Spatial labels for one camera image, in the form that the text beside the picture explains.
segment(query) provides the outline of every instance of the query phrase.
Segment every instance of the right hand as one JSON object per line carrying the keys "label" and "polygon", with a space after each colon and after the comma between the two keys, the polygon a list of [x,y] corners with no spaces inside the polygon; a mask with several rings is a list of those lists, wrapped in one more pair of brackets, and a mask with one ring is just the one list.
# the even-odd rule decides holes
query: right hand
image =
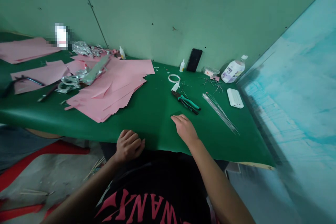
{"label": "right hand", "polygon": [[185,115],[173,115],[170,118],[176,125],[176,131],[178,135],[182,138],[187,146],[199,140],[193,124]]}

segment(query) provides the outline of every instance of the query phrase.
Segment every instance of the hand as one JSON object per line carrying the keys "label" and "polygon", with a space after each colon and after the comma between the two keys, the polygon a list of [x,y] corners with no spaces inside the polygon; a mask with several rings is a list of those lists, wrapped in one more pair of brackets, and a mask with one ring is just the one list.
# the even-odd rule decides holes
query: hand
{"label": "hand", "polygon": [[185,115],[173,115],[170,118],[176,125],[176,131],[178,135],[182,138],[187,146],[192,144],[194,141],[199,140],[193,124]]}
{"label": "hand", "polygon": [[126,163],[140,156],[145,148],[145,139],[141,141],[137,133],[124,129],[117,141],[117,151],[114,160],[117,163]]}

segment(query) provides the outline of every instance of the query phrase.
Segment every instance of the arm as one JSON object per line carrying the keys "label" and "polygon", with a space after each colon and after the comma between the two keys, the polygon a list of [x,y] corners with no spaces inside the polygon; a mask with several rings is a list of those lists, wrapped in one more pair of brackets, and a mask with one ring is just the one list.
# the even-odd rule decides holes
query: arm
{"label": "arm", "polygon": [[222,224],[255,224],[246,206],[198,138],[193,124],[185,115],[171,119],[188,146],[201,173],[206,191],[217,217]]}
{"label": "arm", "polygon": [[145,140],[141,141],[133,131],[123,130],[117,141],[117,151],[110,160],[42,223],[77,223],[88,217],[118,169],[124,163],[139,157],[144,148]]}

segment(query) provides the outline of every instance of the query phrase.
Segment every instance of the roll of tape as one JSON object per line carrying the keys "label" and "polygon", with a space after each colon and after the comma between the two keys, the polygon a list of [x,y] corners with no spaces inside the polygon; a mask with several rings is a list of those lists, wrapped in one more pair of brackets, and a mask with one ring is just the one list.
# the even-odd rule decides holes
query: roll of tape
{"label": "roll of tape", "polygon": [[[170,77],[171,76],[175,76],[175,77],[177,77],[179,80],[177,81],[177,80],[172,80]],[[173,82],[173,83],[179,83],[180,82],[180,80],[181,80],[181,78],[178,76],[178,75],[169,75],[168,76],[168,80],[170,81],[170,82]]]}

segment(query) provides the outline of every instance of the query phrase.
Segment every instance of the smartphone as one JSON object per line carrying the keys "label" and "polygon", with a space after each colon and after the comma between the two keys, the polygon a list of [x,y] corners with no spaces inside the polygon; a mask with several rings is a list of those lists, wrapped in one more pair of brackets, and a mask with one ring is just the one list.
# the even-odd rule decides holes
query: smartphone
{"label": "smartphone", "polygon": [[190,54],[190,58],[189,58],[188,66],[187,66],[187,71],[196,72],[202,52],[203,52],[202,50],[198,50],[195,48],[191,50],[191,54]]}

